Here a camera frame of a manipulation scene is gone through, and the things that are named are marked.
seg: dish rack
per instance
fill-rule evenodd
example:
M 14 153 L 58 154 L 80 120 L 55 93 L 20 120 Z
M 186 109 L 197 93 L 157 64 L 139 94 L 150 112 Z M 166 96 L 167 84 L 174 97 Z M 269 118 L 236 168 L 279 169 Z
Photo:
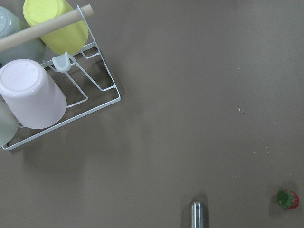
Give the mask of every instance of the dish rack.
M 88 40 L 93 41 L 73 55 L 66 53 L 49 61 L 43 61 L 41 64 L 65 94 L 68 101 L 66 113 L 59 122 L 46 129 L 34 130 L 22 125 L 19 126 L 14 138 L 2 147 L 4 150 L 13 150 L 121 100 L 120 93 L 101 50 L 78 5 L 77 10 L 89 30 Z M 67 63 L 71 66 L 70 70 L 62 71 L 58 70 L 58 67 L 56 68 L 54 60 L 58 60 L 60 57 L 66 58 Z

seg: strawberry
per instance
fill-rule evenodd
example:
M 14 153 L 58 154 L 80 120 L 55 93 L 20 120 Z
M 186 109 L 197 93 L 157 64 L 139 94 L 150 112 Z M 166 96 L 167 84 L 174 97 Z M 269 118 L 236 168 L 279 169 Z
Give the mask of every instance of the strawberry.
M 299 197 L 298 195 L 291 190 L 285 189 L 278 193 L 277 201 L 281 207 L 290 210 L 299 206 Z

